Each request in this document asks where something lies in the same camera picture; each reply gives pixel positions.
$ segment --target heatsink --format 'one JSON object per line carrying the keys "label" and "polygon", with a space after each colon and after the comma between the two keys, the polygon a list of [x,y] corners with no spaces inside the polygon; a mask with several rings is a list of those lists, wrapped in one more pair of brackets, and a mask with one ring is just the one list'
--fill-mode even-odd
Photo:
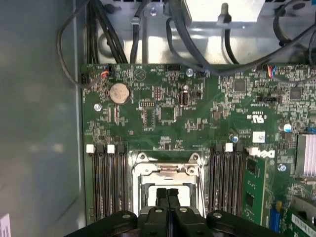
{"label": "heatsink", "polygon": [[298,136],[295,173],[304,177],[316,177],[316,135]]}

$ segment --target black cable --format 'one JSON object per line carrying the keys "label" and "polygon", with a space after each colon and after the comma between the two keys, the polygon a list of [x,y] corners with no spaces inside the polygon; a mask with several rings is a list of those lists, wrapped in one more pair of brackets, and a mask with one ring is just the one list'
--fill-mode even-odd
{"label": "black cable", "polygon": [[104,36],[107,39],[107,42],[109,44],[110,50],[111,50],[111,52],[113,54],[113,57],[114,57],[115,61],[117,63],[122,63],[122,60],[121,60],[119,52],[118,52],[118,50],[116,48],[116,45],[114,44],[114,41],[111,38],[110,33],[108,31],[107,25],[105,24],[105,21],[104,21],[104,19],[102,17],[103,15],[100,14],[100,11],[103,11],[103,8],[99,9],[99,6],[98,6],[97,2],[98,2],[98,0],[92,0],[92,7],[93,7],[93,10],[94,10],[95,16],[96,16],[96,18],[98,19],[98,21],[99,21],[99,23],[101,25],[101,28],[102,28],[103,33],[104,33]]}
{"label": "black cable", "polygon": [[57,30],[57,41],[56,41],[56,48],[57,48],[57,55],[58,55],[58,59],[60,62],[60,65],[65,73],[65,75],[67,76],[67,78],[76,86],[78,86],[81,89],[89,89],[91,87],[93,87],[96,83],[98,83],[99,81],[102,80],[101,75],[98,75],[96,79],[94,79],[90,84],[88,85],[83,85],[80,82],[77,82],[70,74],[70,72],[68,71],[68,68],[66,66],[64,57],[63,57],[63,52],[62,52],[62,48],[61,48],[61,36],[64,32],[64,30],[66,29],[66,27],[69,25],[70,22],[72,22],[72,20],[84,9],[84,7],[89,3],[90,0],[85,0],[83,2],[83,4],[78,7],[73,13],[72,15],[64,22],[64,24]]}
{"label": "black cable", "polygon": [[231,29],[226,29],[224,32],[224,45],[225,45],[227,55],[230,58],[230,60],[232,61],[232,63],[239,64],[239,62],[235,58],[234,53],[232,51],[230,37],[231,37]]}
{"label": "black cable", "polygon": [[189,32],[185,26],[179,2],[177,0],[169,0],[169,5],[170,5],[170,12],[171,12],[173,21],[175,23],[178,33],[184,45],[186,46],[187,50],[198,61],[198,63],[200,63],[205,69],[209,70],[211,74],[216,75],[216,76],[231,76],[239,72],[250,70],[258,65],[265,64],[271,61],[272,59],[274,59],[275,57],[283,54],[289,48],[296,45],[297,42],[299,42],[301,39],[303,39],[308,34],[316,30],[316,24],[313,24],[310,27],[308,27],[305,31],[303,31],[299,36],[297,36],[295,39],[289,42],[286,46],[279,48],[275,52],[270,53],[248,64],[241,65],[238,68],[233,68],[233,69],[225,70],[225,71],[219,71],[206,61],[206,59],[203,57],[203,55],[200,53],[200,51],[197,49],[194,42],[192,41],[189,35]]}
{"label": "black cable", "polygon": [[96,24],[96,17],[95,13],[92,8],[92,4],[90,4],[90,11],[91,11],[91,20],[90,20],[90,41],[91,41],[91,53],[92,53],[92,60],[93,63],[99,63],[99,54],[98,54],[98,33],[97,33],[97,24]]}
{"label": "black cable", "polygon": [[[294,5],[296,2],[302,1],[302,0],[292,0],[289,1],[287,4],[283,5],[276,13],[276,16],[273,20],[273,31],[276,35],[276,38],[280,41],[280,46],[285,46],[289,42],[291,42],[291,39],[282,31],[281,26],[280,26],[280,17],[283,16],[285,9],[288,6]],[[295,47],[303,49],[304,51],[307,51],[307,48],[300,43],[296,44]]]}
{"label": "black cable", "polygon": [[314,31],[314,33],[312,34],[310,43],[309,43],[309,45],[308,45],[308,60],[309,60],[310,65],[311,65],[314,69],[316,68],[316,64],[315,64],[315,62],[313,61],[313,45],[314,45],[315,40],[316,40],[316,31]]}
{"label": "black cable", "polygon": [[105,26],[108,28],[109,36],[112,38],[112,40],[115,44],[115,47],[118,51],[118,55],[121,58],[121,62],[128,63],[127,58],[126,58],[125,53],[124,53],[124,50],[123,50],[123,47],[119,41],[118,35],[115,32],[110,20],[108,19],[102,3],[100,2],[100,0],[92,0],[92,1],[93,1],[93,5],[95,6],[95,8],[94,8],[95,12],[96,11],[99,12],[99,21],[100,22],[103,21]]}
{"label": "black cable", "polygon": [[91,3],[88,3],[86,6],[86,62],[88,64],[92,63],[91,58],[91,10],[90,10]]}
{"label": "black cable", "polygon": [[172,31],[171,31],[171,27],[170,27],[170,21],[172,21],[171,18],[168,18],[168,20],[166,21],[166,31],[167,31],[168,45],[169,45],[169,49],[170,49],[170,52],[172,53],[172,55],[181,64],[183,64],[183,65],[185,65],[185,66],[187,66],[189,68],[192,68],[193,70],[196,70],[196,71],[199,71],[199,72],[205,72],[204,68],[189,62],[187,59],[181,57],[178,54],[178,52],[175,50],[175,48],[173,47],[173,44],[172,44]]}
{"label": "black cable", "polygon": [[[140,15],[144,11],[145,7],[151,2],[152,0],[143,0],[142,3],[139,5],[138,9],[136,10],[136,13],[134,17],[140,18]],[[136,62],[136,56],[137,56],[137,49],[138,49],[138,42],[139,42],[139,32],[140,32],[140,26],[139,25],[133,25],[133,45],[130,52],[130,63]]]}

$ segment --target motherboard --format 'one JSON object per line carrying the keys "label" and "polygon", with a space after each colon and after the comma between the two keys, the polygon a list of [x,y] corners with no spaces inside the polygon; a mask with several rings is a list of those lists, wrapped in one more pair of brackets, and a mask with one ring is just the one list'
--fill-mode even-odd
{"label": "motherboard", "polygon": [[230,77],[176,64],[84,65],[83,83],[102,77],[82,91],[88,223],[137,214],[167,186],[202,215],[220,209],[276,232],[295,225],[293,197],[316,199],[316,84],[290,81],[316,71],[270,66],[288,82],[268,65]]}

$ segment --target cable clip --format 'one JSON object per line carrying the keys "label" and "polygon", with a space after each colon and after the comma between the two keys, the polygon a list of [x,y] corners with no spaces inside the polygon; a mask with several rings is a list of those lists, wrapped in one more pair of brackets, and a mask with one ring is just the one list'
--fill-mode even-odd
{"label": "cable clip", "polygon": [[133,17],[132,19],[130,19],[130,23],[132,25],[138,25],[140,26],[140,18],[139,17]]}

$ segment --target blue wire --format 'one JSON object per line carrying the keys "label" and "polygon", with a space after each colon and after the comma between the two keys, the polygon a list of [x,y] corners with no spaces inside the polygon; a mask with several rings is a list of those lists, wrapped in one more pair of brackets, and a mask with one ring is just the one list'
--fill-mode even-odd
{"label": "blue wire", "polygon": [[271,72],[271,76],[272,76],[272,77],[275,75],[276,70],[277,70],[277,67],[276,67],[276,66],[274,66],[274,67],[273,67],[273,70],[272,70],[272,72]]}

